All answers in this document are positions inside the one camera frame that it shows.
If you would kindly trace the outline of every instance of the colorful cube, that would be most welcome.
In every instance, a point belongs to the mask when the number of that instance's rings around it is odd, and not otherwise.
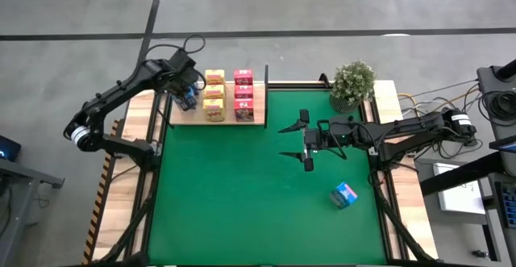
[[[235,99],[236,122],[254,122],[254,108],[252,98]]]
[[[346,182],[343,182],[330,192],[330,198],[339,209],[343,209],[352,205],[358,196]]]
[[[235,85],[235,98],[252,98],[252,86]]]
[[[206,85],[204,99],[226,98],[224,85]]]
[[[207,69],[205,71],[207,85],[223,85],[224,69]]]
[[[226,109],[221,98],[205,99],[202,101],[202,109],[208,121],[222,122],[226,118]]]
[[[252,70],[237,69],[234,71],[236,85],[252,85]]]

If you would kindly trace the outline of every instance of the green table surface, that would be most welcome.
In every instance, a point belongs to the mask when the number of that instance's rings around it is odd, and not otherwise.
[[[301,132],[278,134],[301,108],[310,125],[335,113],[325,91],[270,91],[268,128],[168,129],[149,240],[154,265],[384,264],[367,154],[314,154],[315,171],[279,152],[300,152]],[[358,111],[354,116],[359,118]],[[339,210],[329,193],[358,194]]]

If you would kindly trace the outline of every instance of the wooden shelf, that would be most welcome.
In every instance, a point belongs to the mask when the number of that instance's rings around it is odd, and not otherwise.
[[[202,100],[204,91],[198,95],[198,105],[196,110],[181,111],[175,104],[172,105],[170,115],[170,123],[172,125],[203,125],[203,126],[224,126],[224,125],[264,125],[265,124],[265,83],[263,81],[254,81],[253,84],[253,102],[254,102],[254,122],[236,122],[235,119],[235,83],[233,81],[226,82],[226,119],[222,122],[211,122],[206,120],[204,111],[202,110]]]

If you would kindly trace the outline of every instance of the gray floor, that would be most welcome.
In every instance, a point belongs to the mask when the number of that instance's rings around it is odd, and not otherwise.
[[[151,2],[0,0],[0,35],[139,33]],[[516,27],[516,0],[161,0],[155,32],[478,27]],[[79,152],[61,132],[86,99],[130,74],[140,44],[0,42],[0,133],[23,145],[21,163],[66,177],[64,189],[42,190],[52,203],[35,212],[40,224],[25,232],[18,265],[80,261],[103,154]],[[507,63],[516,57],[514,44],[516,35],[208,40],[193,58],[200,70],[253,68],[259,74],[269,64],[272,80],[313,80],[361,59],[378,78],[395,80],[398,92],[417,93],[471,80],[478,67]],[[150,57],[170,54],[156,50]],[[469,86],[439,95],[453,98]],[[123,110],[106,121],[120,118]],[[470,115],[478,137],[492,140],[489,124],[475,107]],[[484,146],[457,159],[470,161],[488,152]],[[464,236],[462,229],[472,230],[472,235]],[[485,246],[475,226],[433,223],[432,230],[445,261],[487,265],[468,255],[469,249]]]

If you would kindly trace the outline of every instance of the metal stand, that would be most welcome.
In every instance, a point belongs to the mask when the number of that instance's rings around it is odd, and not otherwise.
[[[41,173],[27,167],[23,167],[18,163],[10,162],[7,160],[0,159],[0,173],[11,176],[11,177],[28,177],[36,180],[37,182],[48,183],[52,188],[60,189],[65,183],[64,178],[58,178],[46,173]]]
[[[12,265],[13,255],[22,238],[40,183],[48,183],[52,188],[60,189],[65,180],[3,159],[0,159],[0,174],[2,179],[10,180],[9,190],[3,195],[10,208],[6,230],[0,237],[0,266],[3,267]]]

